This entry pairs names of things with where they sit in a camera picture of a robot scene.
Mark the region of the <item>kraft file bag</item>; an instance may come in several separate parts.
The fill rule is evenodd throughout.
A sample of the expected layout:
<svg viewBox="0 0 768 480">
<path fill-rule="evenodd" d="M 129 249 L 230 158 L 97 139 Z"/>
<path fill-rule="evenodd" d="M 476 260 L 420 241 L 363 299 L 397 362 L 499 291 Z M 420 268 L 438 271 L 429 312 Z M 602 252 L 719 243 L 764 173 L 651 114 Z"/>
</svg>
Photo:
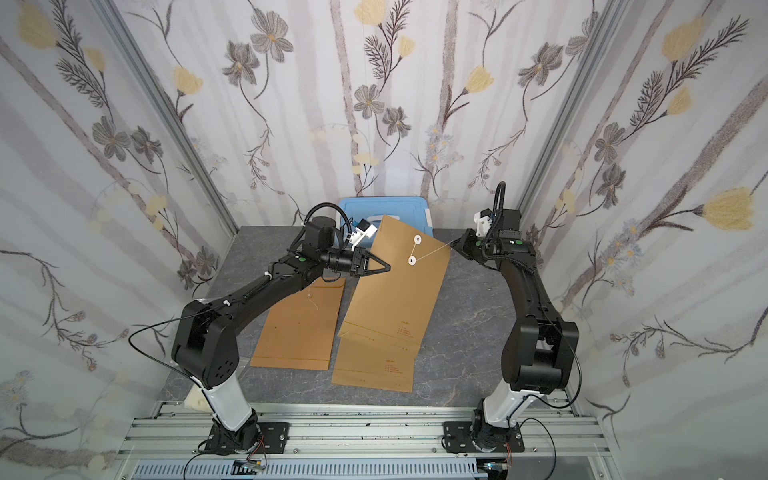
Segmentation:
<svg viewBox="0 0 768 480">
<path fill-rule="evenodd" d="M 390 270 L 358 281 L 339 337 L 415 357 L 447 271 L 449 245 L 385 216 L 371 253 Z"/>
<path fill-rule="evenodd" d="M 250 365 L 326 371 L 346 280 L 317 280 L 272 307 Z"/>
<path fill-rule="evenodd" d="M 415 345 L 381 348 L 373 342 L 340 337 L 332 383 L 411 393 L 417 355 L 418 348 Z"/>
</svg>

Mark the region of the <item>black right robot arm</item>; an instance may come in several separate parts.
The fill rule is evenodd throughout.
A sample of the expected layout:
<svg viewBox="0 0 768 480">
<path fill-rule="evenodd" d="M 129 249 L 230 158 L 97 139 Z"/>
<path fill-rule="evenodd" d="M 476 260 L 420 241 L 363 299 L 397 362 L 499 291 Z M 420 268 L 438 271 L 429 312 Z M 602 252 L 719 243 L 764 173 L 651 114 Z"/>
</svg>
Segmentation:
<svg viewBox="0 0 768 480">
<path fill-rule="evenodd" d="M 501 354 L 502 379 L 473 411 L 473 419 L 456 437 L 463 447 L 494 452 L 524 449 L 517 420 L 535 401 L 567 386 L 579 369 L 579 330 L 565 321 L 552 304 L 537 267 L 532 243 L 519 231 L 517 210 L 495 207 L 474 215 L 452 247 L 464 258 L 498 271 L 513 301 L 515 322 Z"/>
</svg>

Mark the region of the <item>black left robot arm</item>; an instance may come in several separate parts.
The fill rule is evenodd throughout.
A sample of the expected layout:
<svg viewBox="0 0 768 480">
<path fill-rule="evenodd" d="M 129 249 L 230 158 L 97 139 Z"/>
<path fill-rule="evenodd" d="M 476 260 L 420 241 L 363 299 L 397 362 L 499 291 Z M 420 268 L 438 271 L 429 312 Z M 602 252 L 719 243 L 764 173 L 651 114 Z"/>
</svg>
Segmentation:
<svg viewBox="0 0 768 480">
<path fill-rule="evenodd" d="M 194 300 L 182 312 L 171 359 L 197 385 L 213 412 L 207 453 L 250 453 L 264 434 L 258 414 L 246 401 L 236 369 L 237 338 L 260 315 L 321 278 L 325 271 L 364 277 L 391 266 L 361 245 L 377 227 L 367 220 L 344 227 L 325 216 L 305 222 L 287 253 L 265 273 L 233 293 Z"/>
</svg>

